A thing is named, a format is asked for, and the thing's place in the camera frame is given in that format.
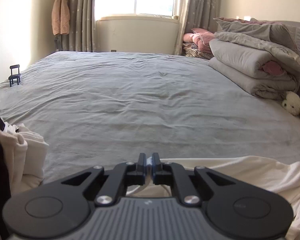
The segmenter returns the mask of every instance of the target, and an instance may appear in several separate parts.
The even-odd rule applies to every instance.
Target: black tag
[[[4,123],[4,121],[1,119],[1,117],[0,117],[0,130],[4,130],[5,129],[5,123]]]

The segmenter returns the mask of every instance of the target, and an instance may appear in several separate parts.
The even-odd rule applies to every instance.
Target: gray bed sheet
[[[57,52],[21,84],[0,84],[0,114],[50,145],[45,182],[138,154],[259,155],[300,161],[300,119],[243,91],[200,58]]]

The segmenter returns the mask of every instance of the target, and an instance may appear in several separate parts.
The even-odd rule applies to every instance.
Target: window sill
[[[144,15],[129,15],[129,14],[122,14],[122,15],[110,15],[101,17],[97,21],[107,21],[107,20],[149,20],[149,21],[161,21],[161,22],[172,22],[172,23],[179,23],[179,20],[172,19],[169,17],[156,17],[156,16],[144,16]]]

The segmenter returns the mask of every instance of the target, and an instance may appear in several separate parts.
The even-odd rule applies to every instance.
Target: white teddy bear
[[[300,114],[300,97],[293,93],[287,92],[286,100],[282,102],[283,108],[292,115]]]

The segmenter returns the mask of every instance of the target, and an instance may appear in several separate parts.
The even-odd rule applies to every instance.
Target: white cloth
[[[276,160],[246,156],[220,159],[162,159],[162,162],[175,162],[187,169],[205,166],[235,179],[253,184],[284,197],[292,206],[294,220],[286,235],[294,240],[300,233],[300,162],[286,165]],[[161,186],[150,184],[138,197],[163,197],[169,193]]]
[[[18,143],[14,148],[14,173],[11,184],[11,195],[18,193],[20,190],[20,183],[23,177],[23,169],[25,165],[26,152],[28,150],[28,143],[21,134],[16,134]]]
[[[26,180],[30,184],[38,183],[39,185],[44,178],[43,166],[49,145],[45,143],[42,136],[30,131],[24,124],[19,126],[19,134],[21,134],[28,143],[23,174],[29,174],[39,178],[39,183],[37,178],[33,178],[32,182],[29,182],[29,178]]]
[[[0,144],[8,169],[11,194],[38,187],[44,178],[43,165],[49,146],[43,137],[24,124],[17,127],[5,122],[4,130],[0,130]]]

